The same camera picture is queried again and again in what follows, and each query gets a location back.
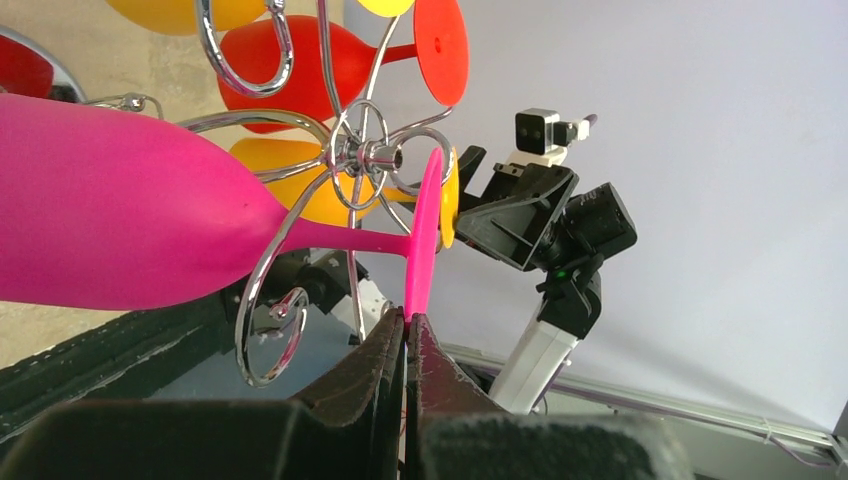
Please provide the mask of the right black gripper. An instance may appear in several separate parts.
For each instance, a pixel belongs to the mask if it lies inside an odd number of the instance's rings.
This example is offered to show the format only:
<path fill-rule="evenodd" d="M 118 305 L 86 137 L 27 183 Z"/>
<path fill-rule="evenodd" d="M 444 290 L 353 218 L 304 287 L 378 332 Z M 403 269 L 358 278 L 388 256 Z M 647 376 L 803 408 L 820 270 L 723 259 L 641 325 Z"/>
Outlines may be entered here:
<path fill-rule="evenodd" d="M 466 188 L 487 151 L 469 145 L 458 159 L 457 236 L 520 271 L 564 263 L 564 204 L 579 176 L 563 166 L 498 163 L 483 194 Z"/>

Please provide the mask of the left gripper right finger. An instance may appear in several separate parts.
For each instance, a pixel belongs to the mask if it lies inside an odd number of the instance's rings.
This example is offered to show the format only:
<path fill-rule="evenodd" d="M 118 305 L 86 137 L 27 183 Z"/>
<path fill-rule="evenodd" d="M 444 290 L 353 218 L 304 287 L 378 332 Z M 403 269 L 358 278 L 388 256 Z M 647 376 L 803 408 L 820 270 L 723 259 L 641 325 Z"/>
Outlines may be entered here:
<path fill-rule="evenodd" d="M 423 314 L 408 328 L 409 479 L 690 479 L 685 450 L 642 415 L 520 415 L 446 354 Z"/>

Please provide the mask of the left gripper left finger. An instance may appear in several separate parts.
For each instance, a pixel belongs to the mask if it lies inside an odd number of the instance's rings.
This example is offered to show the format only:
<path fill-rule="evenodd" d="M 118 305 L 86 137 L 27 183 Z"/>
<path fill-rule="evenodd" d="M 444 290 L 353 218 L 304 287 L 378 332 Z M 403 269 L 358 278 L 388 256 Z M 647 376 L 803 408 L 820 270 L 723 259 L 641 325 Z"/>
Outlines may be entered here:
<path fill-rule="evenodd" d="M 286 400 L 89 400 L 48 411 L 5 479 L 392 479 L 404 324 L 390 313 Z"/>

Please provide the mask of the pink wine glass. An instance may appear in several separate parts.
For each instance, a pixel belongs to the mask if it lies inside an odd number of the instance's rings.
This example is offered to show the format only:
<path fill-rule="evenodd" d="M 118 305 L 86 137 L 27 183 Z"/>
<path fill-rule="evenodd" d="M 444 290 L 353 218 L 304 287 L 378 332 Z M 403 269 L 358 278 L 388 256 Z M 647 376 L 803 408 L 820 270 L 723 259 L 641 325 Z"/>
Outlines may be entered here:
<path fill-rule="evenodd" d="M 1 97 L 1 297 L 93 310 L 193 301 L 301 248 L 407 260 L 406 305 L 426 310 L 443 155 L 407 236 L 294 218 L 236 158 L 145 115 Z"/>

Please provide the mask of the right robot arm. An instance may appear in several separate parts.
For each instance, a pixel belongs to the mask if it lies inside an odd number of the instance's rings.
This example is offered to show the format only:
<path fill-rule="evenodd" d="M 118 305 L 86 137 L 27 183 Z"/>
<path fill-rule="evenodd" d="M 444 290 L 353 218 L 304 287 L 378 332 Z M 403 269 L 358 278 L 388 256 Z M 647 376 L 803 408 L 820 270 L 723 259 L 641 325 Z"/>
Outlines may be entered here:
<path fill-rule="evenodd" d="M 481 195 L 460 194 L 458 240 L 518 271 L 545 274 L 535 287 L 540 302 L 488 391 L 511 413 L 527 414 L 543 399 L 601 315 L 601 267 L 638 239 L 611 183 L 576 193 L 566 153 L 515 150 L 494 165 Z"/>

